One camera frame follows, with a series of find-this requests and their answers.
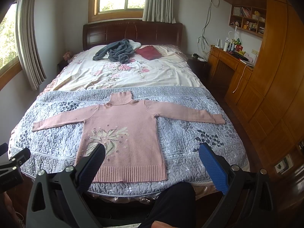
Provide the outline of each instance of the sweater collar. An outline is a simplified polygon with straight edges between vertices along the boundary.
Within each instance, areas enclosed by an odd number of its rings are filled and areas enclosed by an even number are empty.
[[[130,91],[127,91],[127,92],[111,93],[109,103],[113,105],[125,105],[130,101],[132,101],[132,93]]]

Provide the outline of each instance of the sweater sleeve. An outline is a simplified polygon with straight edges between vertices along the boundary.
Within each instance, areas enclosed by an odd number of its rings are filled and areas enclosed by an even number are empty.
[[[196,110],[180,104],[145,100],[145,106],[148,112],[154,116],[161,116],[188,122],[225,124],[225,120],[221,114],[209,114],[206,110]]]
[[[98,105],[91,105],[80,109],[62,112],[45,120],[34,122],[32,132],[47,129],[57,128],[66,124],[84,122],[92,117],[98,109]]]

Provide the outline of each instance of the pink sweater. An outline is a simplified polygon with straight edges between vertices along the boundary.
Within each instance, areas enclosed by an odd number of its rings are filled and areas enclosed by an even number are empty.
[[[106,104],[96,104],[35,122],[32,131],[83,122],[76,163],[98,143],[106,157],[93,182],[147,182],[167,179],[166,164],[157,137],[157,116],[189,122],[225,124],[212,115],[179,104],[133,100],[128,92],[112,93]]]

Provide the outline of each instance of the black pants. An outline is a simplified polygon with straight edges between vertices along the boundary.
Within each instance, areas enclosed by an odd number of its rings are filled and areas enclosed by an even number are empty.
[[[156,220],[173,227],[195,228],[195,192],[191,184],[178,183],[163,191],[145,222],[138,228],[151,228]]]

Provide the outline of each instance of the gray curtain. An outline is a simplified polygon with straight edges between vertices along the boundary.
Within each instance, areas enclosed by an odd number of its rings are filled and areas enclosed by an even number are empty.
[[[143,21],[176,23],[173,16],[173,0],[146,0]]]
[[[19,61],[30,86],[37,90],[46,79],[38,55],[34,33],[35,0],[18,0],[16,8],[15,38]]]

